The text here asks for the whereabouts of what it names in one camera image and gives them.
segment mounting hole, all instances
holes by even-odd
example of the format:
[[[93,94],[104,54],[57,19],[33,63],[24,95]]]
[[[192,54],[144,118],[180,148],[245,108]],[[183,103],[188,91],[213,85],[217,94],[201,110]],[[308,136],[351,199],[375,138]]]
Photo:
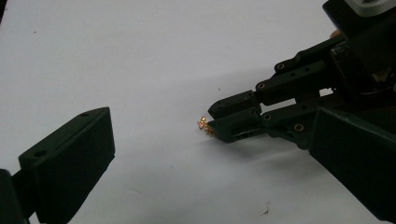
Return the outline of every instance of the mounting hole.
[[[294,125],[294,130],[297,132],[300,132],[304,129],[304,125],[303,124],[296,124]]]
[[[42,157],[47,154],[46,150],[39,150],[35,153],[35,157]]]
[[[271,115],[270,115],[270,114],[264,115],[264,119],[265,119],[265,120],[270,120],[270,119],[271,119]]]
[[[285,68],[285,64],[280,63],[276,66],[277,69],[284,69]]]

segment white table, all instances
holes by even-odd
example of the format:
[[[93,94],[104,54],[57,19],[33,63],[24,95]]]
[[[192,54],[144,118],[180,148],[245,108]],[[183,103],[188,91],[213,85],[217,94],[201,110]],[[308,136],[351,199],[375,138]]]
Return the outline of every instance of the white table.
[[[324,2],[8,1],[0,167],[15,174],[23,151],[108,105],[116,159],[71,223],[382,223],[294,144],[224,144],[197,127],[212,103],[327,39]]]

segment small copper object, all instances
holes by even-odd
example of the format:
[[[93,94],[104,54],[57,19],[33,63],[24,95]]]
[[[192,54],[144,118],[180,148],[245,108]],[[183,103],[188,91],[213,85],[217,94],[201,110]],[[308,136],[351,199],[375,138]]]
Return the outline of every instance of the small copper object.
[[[201,117],[201,120],[198,121],[198,127],[199,129],[203,129],[206,126],[206,118],[205,117]]]
[[[201,119],[198,121],[198,127],[201,130],[204,129],[204,131],[209,135],[215,135],[215,133],[212,131],[209,125],[207,125],[206,117],[201,117]]]

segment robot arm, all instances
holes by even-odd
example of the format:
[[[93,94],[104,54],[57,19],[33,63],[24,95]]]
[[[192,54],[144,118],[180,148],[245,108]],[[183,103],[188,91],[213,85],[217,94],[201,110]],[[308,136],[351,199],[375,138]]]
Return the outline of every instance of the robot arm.
[[[268,133],[308,149],[377,218],[396,222],[396,1],[323,8],[341,35],[276,64],[255,91],[215,102],[207,125],[224,142]]]

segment white surface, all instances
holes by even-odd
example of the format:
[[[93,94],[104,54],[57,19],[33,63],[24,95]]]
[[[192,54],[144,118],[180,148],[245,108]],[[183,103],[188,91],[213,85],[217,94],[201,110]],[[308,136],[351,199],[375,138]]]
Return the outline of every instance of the white surface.
[[[108,105],[116,159],[71,223],[380,223],[295,145],[197,128],[212,103],[328,38],[324,2],[8,1],[1,167],[15,174],[23,151]]]

